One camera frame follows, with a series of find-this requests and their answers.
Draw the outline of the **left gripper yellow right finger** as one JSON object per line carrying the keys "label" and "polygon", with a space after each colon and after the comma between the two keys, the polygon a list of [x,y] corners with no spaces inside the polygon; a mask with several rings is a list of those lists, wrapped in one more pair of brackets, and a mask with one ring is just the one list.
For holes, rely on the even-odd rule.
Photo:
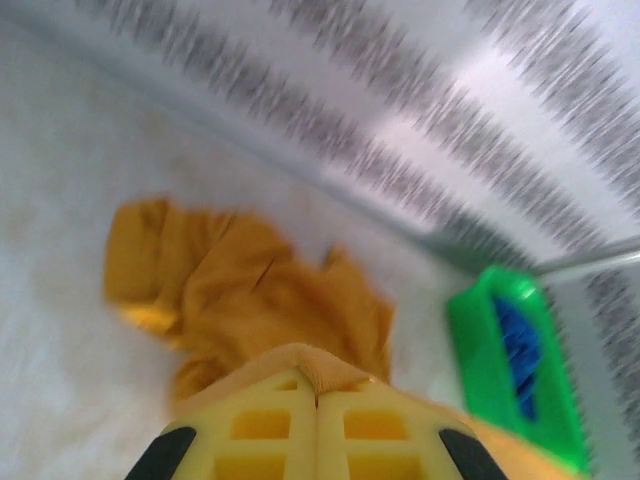
{"label": "left gripper yellow right finger", "polygon": [[317,405],[319,479],[503,479],[468,425],[379,383],[324,393]]}

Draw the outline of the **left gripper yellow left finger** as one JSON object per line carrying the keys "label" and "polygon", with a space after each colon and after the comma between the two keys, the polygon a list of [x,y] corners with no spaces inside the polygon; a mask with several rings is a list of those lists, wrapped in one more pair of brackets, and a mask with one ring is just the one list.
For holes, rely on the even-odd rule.
{"label": "left gripper yellow left finger", "polygon": [[169,423],[128,479],[313,479],[316,395],[291,368]]}

